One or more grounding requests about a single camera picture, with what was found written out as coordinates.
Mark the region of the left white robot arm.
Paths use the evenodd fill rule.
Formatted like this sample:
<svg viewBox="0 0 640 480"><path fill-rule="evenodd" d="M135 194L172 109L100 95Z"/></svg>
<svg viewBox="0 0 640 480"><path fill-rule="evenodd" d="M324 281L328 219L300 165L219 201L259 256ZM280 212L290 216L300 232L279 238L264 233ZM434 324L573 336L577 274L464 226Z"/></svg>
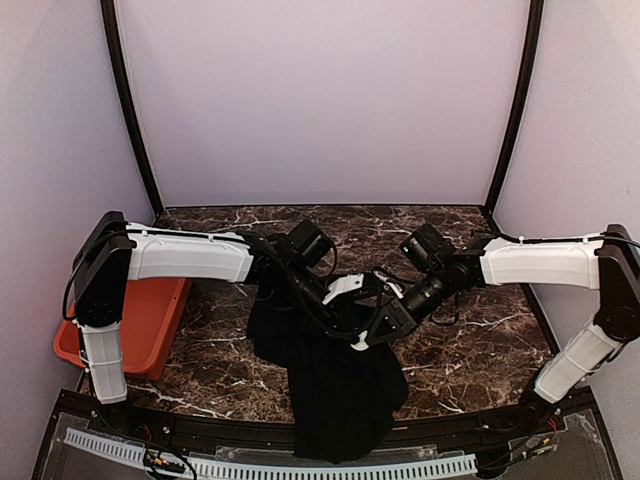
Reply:
<svg viewBox="0 0 640 480"><path fill-rule="evenodd" d="M323 333L353 340L361 330L338 325L337 301L363 288L364 275L321 278L312 271L334 247L309 220L287 234L265 236L159 229L128 222L119 211L104 214L73 260L62 297L63 319L80 331L81 362L103 405L103 421L120 436L141 427L140 412L125 401L120 324L129 283L186 278L282 284Z"/></svg>

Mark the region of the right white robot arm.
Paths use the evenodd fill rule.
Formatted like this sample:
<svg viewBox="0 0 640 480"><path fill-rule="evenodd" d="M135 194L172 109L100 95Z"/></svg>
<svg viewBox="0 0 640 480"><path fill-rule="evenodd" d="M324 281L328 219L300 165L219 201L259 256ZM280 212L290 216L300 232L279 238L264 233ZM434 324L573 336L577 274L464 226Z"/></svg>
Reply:
<svg viewBox="0 0 640 480"><path fill-rule="evenodd" d="M400 246L424 277L384 305L366 341L411 334L462 290L505 284L575 286L599 293L599 308L583 330L537 373L510 413L521 434L534 432L585 376L639 337L639 246L620 225L577 238L527 239L476 234L462 247L424 224Z"/></svg>

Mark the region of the black t-shirt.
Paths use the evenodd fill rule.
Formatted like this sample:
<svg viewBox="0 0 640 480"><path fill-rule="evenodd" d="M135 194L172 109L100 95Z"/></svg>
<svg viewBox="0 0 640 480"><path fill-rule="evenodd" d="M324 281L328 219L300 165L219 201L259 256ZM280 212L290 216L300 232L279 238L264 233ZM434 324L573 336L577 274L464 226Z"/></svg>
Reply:
<svg viewBox="0 0 640 480"><path fill-rule="evenodd" d="M295 456L355 461L389 434L409 389L388 345L358 352L321 335L280 279L259 282L247 336L258 358L287 372Z"/></svg>

